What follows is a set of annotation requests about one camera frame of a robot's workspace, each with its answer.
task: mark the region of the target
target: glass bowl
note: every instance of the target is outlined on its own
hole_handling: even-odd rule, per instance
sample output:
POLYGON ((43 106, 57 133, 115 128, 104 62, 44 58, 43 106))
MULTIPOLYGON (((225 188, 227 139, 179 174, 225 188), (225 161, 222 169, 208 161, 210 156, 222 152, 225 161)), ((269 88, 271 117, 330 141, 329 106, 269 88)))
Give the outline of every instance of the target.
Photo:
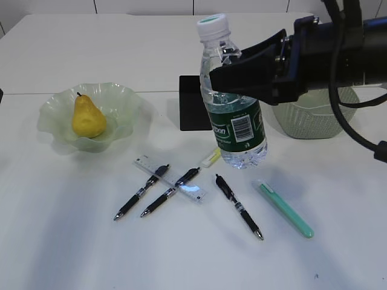
POLYGON ((56 141, 81 151, 100 152, 116 139, 133 133, 141 98, 116 83, 83 83, 54 94, 40 108, 37 129, 51 133, 56 141), (77 92, 88 95, 106 117, 106 130, 95 138, 79 137, 71 126, 77 92))

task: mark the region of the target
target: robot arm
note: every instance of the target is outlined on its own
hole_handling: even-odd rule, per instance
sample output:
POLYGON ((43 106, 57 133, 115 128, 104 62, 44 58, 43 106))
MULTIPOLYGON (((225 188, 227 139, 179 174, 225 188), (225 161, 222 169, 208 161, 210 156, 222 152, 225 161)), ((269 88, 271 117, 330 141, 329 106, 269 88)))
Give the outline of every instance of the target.
POLYGON ((294 22, 294 35, 281 30, 242 50, 242 57, 210 73, 212 88, 257 98, 270 105, 295 102, 309 89, 329 88, 332 110, 345 132, 387 162, 387 143, 373 144, 346 122, 339 104, 352 108, 379 105, 387 94, 364 103, 340 101, 338 86, 387 82, 387 18, 362 21, 359 0, 324 0, 332 22, 309 16, 294 22))

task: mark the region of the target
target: ruler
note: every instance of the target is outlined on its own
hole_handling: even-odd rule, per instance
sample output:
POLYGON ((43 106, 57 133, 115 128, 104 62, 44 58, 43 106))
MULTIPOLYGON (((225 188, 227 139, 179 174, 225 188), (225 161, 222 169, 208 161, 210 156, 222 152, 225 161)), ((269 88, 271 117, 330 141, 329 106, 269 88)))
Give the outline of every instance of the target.
MULTIPOLYGON (((139 167, 140 169, 144 170, 145 172, 149 173, 150 175, 156 175, 156 170, 161 165, 166 165, 167 163, 161 163, 160 161, 156 161, 146 155, 142 155, 136 160, 134 160, 134 164, 139 167)), ((173 169, 168 169, 167 172, 163 176, 157 176, 161 181, 163 181, 166 185, 169 187, 176 188, 179 192, 184 193, 186 196, 191 198, 191 200, 195 201, 196 203, 202 203, 204 195, 206 195, 206 191, 201 189, 195 184, 192 184, 190 181, 188 184, 184 184, 182 186, 176 187, 175 183, 184 175, 183 173, 177 173, 173 171, 173 169)))

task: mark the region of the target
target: black pen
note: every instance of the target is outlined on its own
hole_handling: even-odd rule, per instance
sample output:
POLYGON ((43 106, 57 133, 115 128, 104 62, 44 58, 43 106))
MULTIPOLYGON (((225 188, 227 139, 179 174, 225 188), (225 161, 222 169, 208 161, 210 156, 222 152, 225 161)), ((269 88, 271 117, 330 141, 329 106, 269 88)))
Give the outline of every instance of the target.
POLYGON ((253 221, 252 217, 249 215, 247 210, 244 209, 243 205, 235 198, 234 192, 227 185, 222 176, 216 174, 216 184, 222 190, 227 199, 234 203, 236 210, 239 211, 244 221, 250 227, 251 231, 257 236, 258 239, 263 240, 264 236, 262 235, 259 227, 253 221))
MULTIPOLYGON (((159 177, 162 177, 166 171, 168 170, 169 164, 160 166, 155 174, 159 177)), ((114 216, 114 220, 117 221, 120 218, 124 216, 132 207, 137 203, 137 201, 140 200, 140 198, 144 195, 144 193, 150 188, 152 185, 154 185, 158 181, 158 177, 155 175, 152 175, 145 183, 145 186, 140 188, 138 192, 135 193, 134 196, 128 202, 120 208, 118 213, 114 216)))
POLYGON ((176 188, 184 185, 186 182, 197 176, 197 174, 199 173, 199 169, 200 167, 191 168, 190 170, 188 170, 186 174, 184 174, 181 178, 179 178, 178 181, 176 181, 175 187, 171 187, 170 189, 168 189, 143 211, 143 213, 141 214, 141 218, 155 211, 155 209, 158 208, 161 204, 163 204, 167 199, 175 195, 176 188))

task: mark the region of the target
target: green bottle label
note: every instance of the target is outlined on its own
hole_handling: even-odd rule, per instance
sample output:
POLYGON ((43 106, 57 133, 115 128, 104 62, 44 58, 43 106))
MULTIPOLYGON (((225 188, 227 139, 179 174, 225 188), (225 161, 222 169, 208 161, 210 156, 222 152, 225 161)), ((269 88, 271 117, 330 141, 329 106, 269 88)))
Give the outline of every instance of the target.
POLYGON ((211 113, 209 117, 219 148, 228 152, 250 150, 265 139, 258 101, 231 113, 211 113))

